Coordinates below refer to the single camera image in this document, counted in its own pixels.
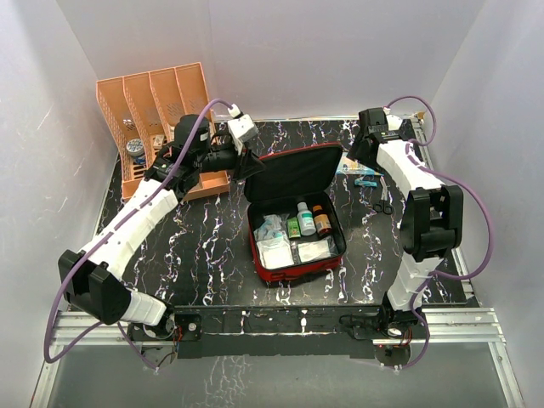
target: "scissors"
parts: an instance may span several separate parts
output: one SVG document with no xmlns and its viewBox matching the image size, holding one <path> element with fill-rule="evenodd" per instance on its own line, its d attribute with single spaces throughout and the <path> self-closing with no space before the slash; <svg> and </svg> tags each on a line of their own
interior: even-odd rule
<svg viewBox="0 0 544 408">
<path fill-rule="evenodd" d="M 387 215 L 392 214 L 393 207 L 389 204 L 388 186 L 385 184 L 385 178 L 383 178 L 383 176 L 380 177 L 380 184 L 382 185 L 382 196 L 380 201 L 374 204 L 372 208 L 377 213 L 384 213 Z"/>
</svg>

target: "red case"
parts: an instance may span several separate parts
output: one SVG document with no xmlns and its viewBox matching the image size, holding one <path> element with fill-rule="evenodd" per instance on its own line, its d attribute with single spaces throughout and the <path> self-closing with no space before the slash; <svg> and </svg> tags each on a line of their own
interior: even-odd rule
<svg viewBox="0 0 544 408">
<path fill-rule="evenodd" d="M 266 170 L 246 180 L 244 195 L 251 203 L 247 209 L 249 241 L 257 273 L 265 281 L 290 281 L 334 269 L 340 264 L 346 252 L 346 240 L 334 205 L 325 190 L 335 177 L 342 153 L 341 144 L 326 143 L 263 156 L 261 160 Z M 324 207 L 331 221 L 338 255 L 281 269 L 266 269 L 260 262 L 253 231 L 263 223 L 264 215 L 296 215 L 300 201 L 306 201 L 310 210 L 316 204 Z"/>
</svg>

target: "black table surface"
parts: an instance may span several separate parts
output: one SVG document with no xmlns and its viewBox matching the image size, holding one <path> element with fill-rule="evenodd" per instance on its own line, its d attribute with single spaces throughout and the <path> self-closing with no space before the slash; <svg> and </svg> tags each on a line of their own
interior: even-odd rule
<svg viewBox="0 0 544 408">
<path fill-rule="evenodd" d="M 331 141 L 347 149 L 357 121 L 259 122 L 254 150 L 261 156 Z M 348 243 L 336 270 L 294 282 L 267 283 L 257 275 L 248 241 L 243 183 L 230 193 L 183 202 L 152 231 L 134 254 L 123 276 L 127 287 L 174 306 L 378 305 L 400 265 L 399 240 L 404 198 L 392 179 L 386 183 L 394 213 L 372 210 L 381 189 L 354 186 L 358 176 L 338 174 L 328 194 Z M 116 164 L 102 211 L 99 231 L 122 208 L 121 168 Z M 457 275 L 448 256 L 440 270 Z M 464 304 L 460 282 L 432 279 L 423 302 Z"/>
</svg>

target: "black case lid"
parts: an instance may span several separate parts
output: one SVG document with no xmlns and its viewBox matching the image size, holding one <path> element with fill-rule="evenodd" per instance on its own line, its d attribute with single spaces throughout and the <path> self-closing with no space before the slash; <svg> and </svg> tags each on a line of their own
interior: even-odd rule
<svg viewBox="0 0 544 408">
<path fill-rule="evenodd" d="M 341 144 L 325 143 L 263 156 L 266 170 L 246 180 L 244 196 L 255 202 L 323 191 L 334 179 L 342 153 Z"/>
</svg>

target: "white bottle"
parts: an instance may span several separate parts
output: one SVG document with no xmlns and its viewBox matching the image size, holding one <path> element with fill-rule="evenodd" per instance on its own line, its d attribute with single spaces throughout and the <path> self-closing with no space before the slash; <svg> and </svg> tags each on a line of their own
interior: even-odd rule
<svg viewBox="0 0 544 408">
<path fill-rule="evenodd" d="M 300 227 L 300 233 L 304 236 L 309 236 L 315 234 L 315 224 L 314 224 L 314 215 L 308 209 L 308 206 L 305 202 L 299 202 L 297 204 L 298 208 L 298 226 Z"/>
</svg>

